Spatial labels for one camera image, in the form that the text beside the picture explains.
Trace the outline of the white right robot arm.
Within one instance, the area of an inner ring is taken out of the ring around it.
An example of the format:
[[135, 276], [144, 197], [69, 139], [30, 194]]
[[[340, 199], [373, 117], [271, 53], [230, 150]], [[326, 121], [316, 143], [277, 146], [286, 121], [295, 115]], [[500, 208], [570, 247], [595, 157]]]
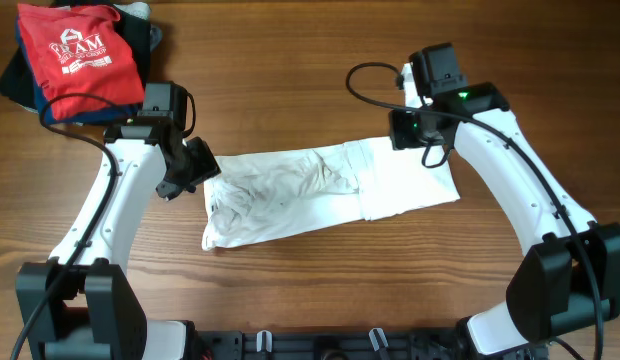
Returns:
[[394, 145], [456, 151], [501, 206], [523, 254], [504, 300], [458, 323], [458, 354], [504, 356], [592, 327], [601, 358], [604, 324], [620, 315], [620, 224], [599, 224], [564, 191], [493, 84], [428, 95], [398, 86], [406, 103], [390, 114]]

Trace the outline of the white t-shirt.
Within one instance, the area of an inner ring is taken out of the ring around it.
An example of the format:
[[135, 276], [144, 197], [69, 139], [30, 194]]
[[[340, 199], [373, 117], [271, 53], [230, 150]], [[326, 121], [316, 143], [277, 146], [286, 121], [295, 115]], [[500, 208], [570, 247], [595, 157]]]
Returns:
[[387, 137], [279, 152], [219, 156], [205, 181], [202, 248], [234, 248], [459, 200], [448, 165]]

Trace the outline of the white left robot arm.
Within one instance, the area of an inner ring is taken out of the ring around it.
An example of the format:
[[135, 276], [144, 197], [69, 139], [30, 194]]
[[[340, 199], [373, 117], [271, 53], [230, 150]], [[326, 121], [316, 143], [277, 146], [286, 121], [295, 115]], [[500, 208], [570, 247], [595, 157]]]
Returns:
[[18, 272], [24, 325], [11, 356], [196, 359], [194, 324], [148, 319], [126, 272], [150, 198], [193, 192], [219, 166], [205, 141], [166, 124], [113, 126], [97, 146], [101, 168], [71, 229], [46, 261]]

